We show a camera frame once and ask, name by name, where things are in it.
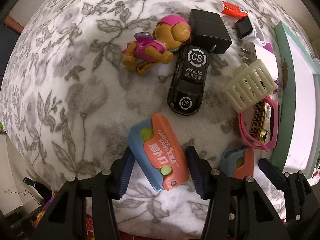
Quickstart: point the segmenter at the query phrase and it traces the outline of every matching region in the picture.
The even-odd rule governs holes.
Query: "green button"
[[[172,172],[172,168],[171,166],[166,165],[160,168],[160,172],[162,175],[167,176]]]
[[[244,164],[244,159],[242,157],[240,157],[239,159],[237,159],[236,161],[236,168],[241,167]]]
[[[147,142],[153,138],[153,129],[150,127],[143,128],[140,132],[143,142]]]

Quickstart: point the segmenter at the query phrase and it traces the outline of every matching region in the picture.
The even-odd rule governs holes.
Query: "gray floral pattern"
[[[124,69],[121,50],[139,31],[152,31],[169,14],[188,19],[192,8],[217,12],[220,0],[47,0],[30,19],[9,60],[0,93],[0,120],[35,171],[59,189],[65,177],[94,176],[121,157],[130,127],[161,112],[183,148],[194,145],[213,167],[224,150],[241,143],[237,115],[221,94],[242,62],[235,20],[222,20],[233,40],[211,55],[203,105],[193,116],[166,103],[174,61],[138,76]],[[313,56],[301,27],[273,0],[225,0],[256,14],[279,69],[273,28],[283,21]],[[261,174],[255,177],[281,217],[283,196]],[[154,192],[136,164],[128,192],[115,201],[120,230],[162,239],[199,237],[208,201],[191,179],[169,192]]]

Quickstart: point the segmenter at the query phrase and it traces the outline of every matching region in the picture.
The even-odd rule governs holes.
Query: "white blanket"
[[[140,77],[121,64],[121,50],[134,33],[152,32],[169,14],[186,19],[192,8],[217,12],[220,0],[47,0],[21,34],[5,72],[0,120],[35,171],[59,189],[70,175],[94,176],[121,157],[130,127],[160,112],[183,148],[194,145],[201,158],[218,167],[223,151],[242,144],[237,115],[221,94],[242,62],[235,18],[222,16],[233,44],[211,55],[200,111],[173,113],[166,103],[175,60]],[[283,21],[311,54],[301,27],[273,0],[225,0],[257,16],[280,68],[273,27]],[[279,101],[281,101],[280,80]],[[284,217],[284,199],[256,170],[261,187]],[[119,229],[161,239],[199,237],[208,201],[193,183],[155,192],[136,164],[127,194],[115,201]]]

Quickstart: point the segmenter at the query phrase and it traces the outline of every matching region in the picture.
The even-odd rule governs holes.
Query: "glue stick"
[[[237,5],[231,4],[231,3],[227,3],[227,2],[223,2],[220,1],[217,4],[217,9],[220,13],[226,14],[226,15],[230,15],[230,16],[234,16],[237,18],[242,18],[244,16],[249,16],[252,20],[256,20],[256,16],[251,13],[248,12],[246,9],[239,7]]]

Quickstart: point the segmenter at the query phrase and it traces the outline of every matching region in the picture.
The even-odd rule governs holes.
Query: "toy figure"
[[[159,62],[168,64],[173,59],[170,50],[175,50],[190,38],[191,29],[188,22],[177,15],[163,17],[156,25],[152,35],[149,32],[136,33],[136,41],[129,42],[122,63],[139,75],[145,75],[147,68]]]

